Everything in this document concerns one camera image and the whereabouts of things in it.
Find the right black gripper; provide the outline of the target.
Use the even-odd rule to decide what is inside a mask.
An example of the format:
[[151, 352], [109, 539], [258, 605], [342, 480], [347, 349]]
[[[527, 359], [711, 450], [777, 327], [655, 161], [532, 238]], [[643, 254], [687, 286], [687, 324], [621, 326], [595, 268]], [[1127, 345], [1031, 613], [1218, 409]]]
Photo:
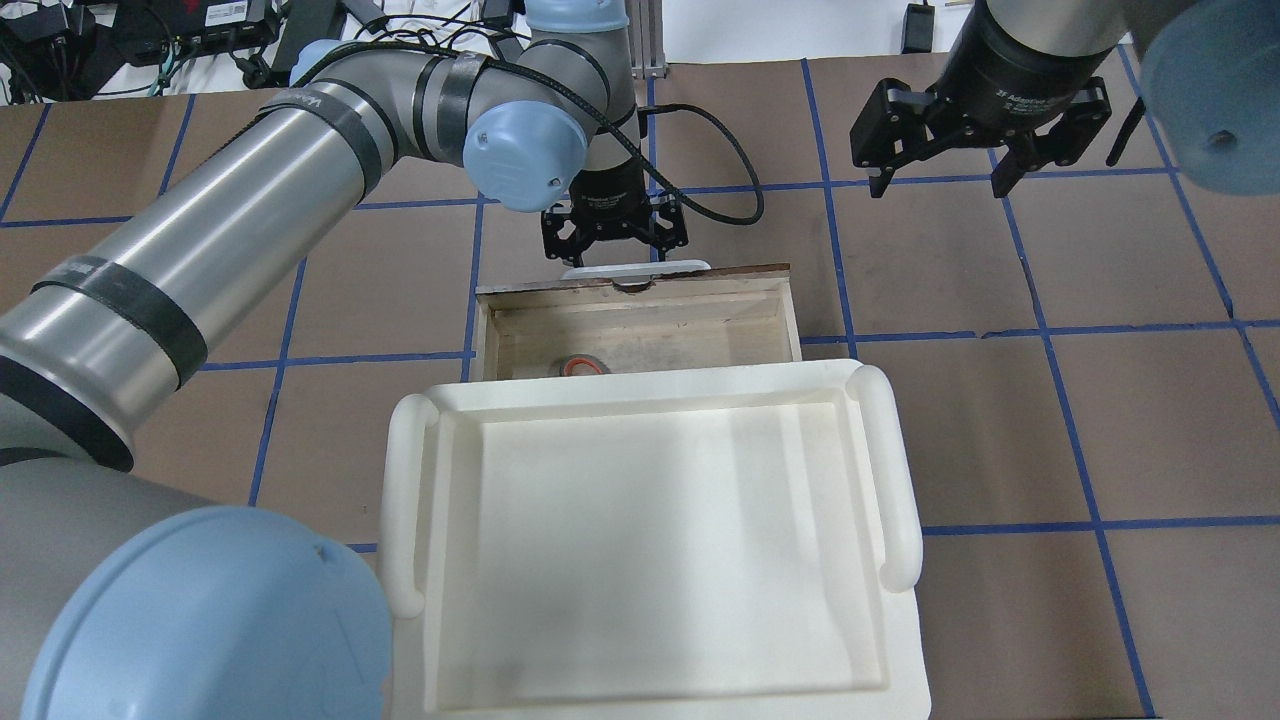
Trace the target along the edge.
[[[900, 169], [945, 150], [945, 133], [968, 126], [975, 141], [1024, 131], [1007, 140], [989, 177], [992, 195], [1005, 199], [1027, 174], [1079, 161], [1111, 118], [1105, 81], [1091, 78], [1105, 56], [1046, 54], [992, 29], [969, 29], [927, 92], [896, 78], [876, 85], [849, 131], [852, 164], [881, 199]], [[1046, 135], [1032, 131], [1056, 118]]]

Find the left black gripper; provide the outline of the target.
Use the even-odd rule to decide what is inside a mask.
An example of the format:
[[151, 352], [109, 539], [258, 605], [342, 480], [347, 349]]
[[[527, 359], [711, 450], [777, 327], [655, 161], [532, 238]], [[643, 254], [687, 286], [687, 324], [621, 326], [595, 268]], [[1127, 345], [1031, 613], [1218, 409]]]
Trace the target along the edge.
[[672, 195], [649, 197], [640, 165], [580, 172], [570, 184], [570, 208], [541, 211], [540, 229], [545, 258], [568, 268], [584, 266], [596, 242], [637, 240], [658, 263], [689, 245], [684, 205]]

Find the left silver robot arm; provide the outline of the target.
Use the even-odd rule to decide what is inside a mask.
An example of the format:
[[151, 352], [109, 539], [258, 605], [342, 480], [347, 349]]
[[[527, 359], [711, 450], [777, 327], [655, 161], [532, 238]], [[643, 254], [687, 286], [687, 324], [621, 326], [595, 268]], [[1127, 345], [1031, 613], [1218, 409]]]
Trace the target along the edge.
[[3, 315], [3, 716], [379, 719], [371, 568], [287, 515], [138, 478], [134, 433], [402, 159], [544, 211], [637, 150], [623, 1], [526, 1], [508, 61], [334, 44]]

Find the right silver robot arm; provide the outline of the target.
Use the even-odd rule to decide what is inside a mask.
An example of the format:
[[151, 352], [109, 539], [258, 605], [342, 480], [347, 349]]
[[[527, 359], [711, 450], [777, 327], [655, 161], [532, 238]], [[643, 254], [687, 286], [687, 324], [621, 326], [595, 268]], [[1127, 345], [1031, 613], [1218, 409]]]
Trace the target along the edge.
[[849, 132], [852, 164], [884, 195], [905, 167], [1002, 149], [997, 199], [1027, 176], [1076, 164], [1115, 117], [1101, 67], [1137, 61], [1133, 104], [1106, 164], [1144, 120], [1180, 173], [1213, 193], [1277, 193], [1275, 1], [975, 1], [937, 79], [881, 79]]

